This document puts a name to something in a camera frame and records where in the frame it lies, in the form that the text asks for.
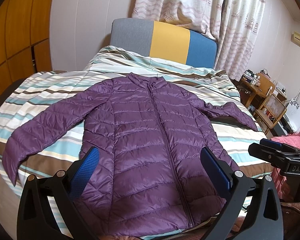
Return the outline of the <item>purple quilted down jacket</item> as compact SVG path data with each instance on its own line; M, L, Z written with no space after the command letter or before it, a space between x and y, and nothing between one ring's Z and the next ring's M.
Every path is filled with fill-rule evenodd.
M100 161L75 204L92 232L142 237L187 230L225 203L201 165L202 148L238 169L211 125L223 117L257 129L233 102L214 106L162 77L128 74L54 103L18 127L2 164L15 182L27 157L83 122L79 155L96 147Z

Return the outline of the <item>pink blanket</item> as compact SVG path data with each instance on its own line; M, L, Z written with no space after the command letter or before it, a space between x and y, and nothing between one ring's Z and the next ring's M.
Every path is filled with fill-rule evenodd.
M300 199L300 132L271 138L266 151L275 166L271 178L278 197L285 202Z

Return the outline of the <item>wooden rattan chair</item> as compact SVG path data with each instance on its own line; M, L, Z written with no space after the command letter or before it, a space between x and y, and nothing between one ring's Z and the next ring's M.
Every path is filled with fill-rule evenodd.
M271 92L270 87L265 100L260 107L254 111L254 117L260 119L265 124L266 129L264 133L267 134L284 116L286 110L284 104Z

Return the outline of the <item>wooden desk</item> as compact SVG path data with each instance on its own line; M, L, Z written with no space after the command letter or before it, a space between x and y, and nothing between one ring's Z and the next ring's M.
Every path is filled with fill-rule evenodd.
M241 103L246 108L254 106L258 108L270 94L273 94L275 85L262 73L257 73L257 81L253 84L252 79L242 76L238 86Z

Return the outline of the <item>striped bed duvet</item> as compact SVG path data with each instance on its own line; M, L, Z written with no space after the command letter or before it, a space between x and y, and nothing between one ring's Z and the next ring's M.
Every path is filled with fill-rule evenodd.
M37 73L0 106L0 175L26 178L100 160L75 205L98 236L144 239L194 228L225 200L200 163L208 147L258 178L272 166L248 147L265 137L223 70L102 48L83 71Z

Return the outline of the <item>patterned pink white curtain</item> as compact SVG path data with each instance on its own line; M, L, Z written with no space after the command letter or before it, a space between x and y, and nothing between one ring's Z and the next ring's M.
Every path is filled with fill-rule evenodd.
M248 66L266 0L136 0L133 18L170 23L217 42L214 69L240 80Z

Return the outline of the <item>grey yellow blue headboard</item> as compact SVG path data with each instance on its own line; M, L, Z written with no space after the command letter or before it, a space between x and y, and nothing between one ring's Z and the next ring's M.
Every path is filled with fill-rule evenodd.
M217 52L217 43L196 31L137 18L115 19L110 45L196 68L213 68Z

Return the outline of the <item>wooden wardrobe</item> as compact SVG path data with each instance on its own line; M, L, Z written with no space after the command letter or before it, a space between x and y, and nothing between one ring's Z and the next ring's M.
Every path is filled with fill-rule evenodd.
M52 69L52 0L4 0L0 5L0 97L19 80Z

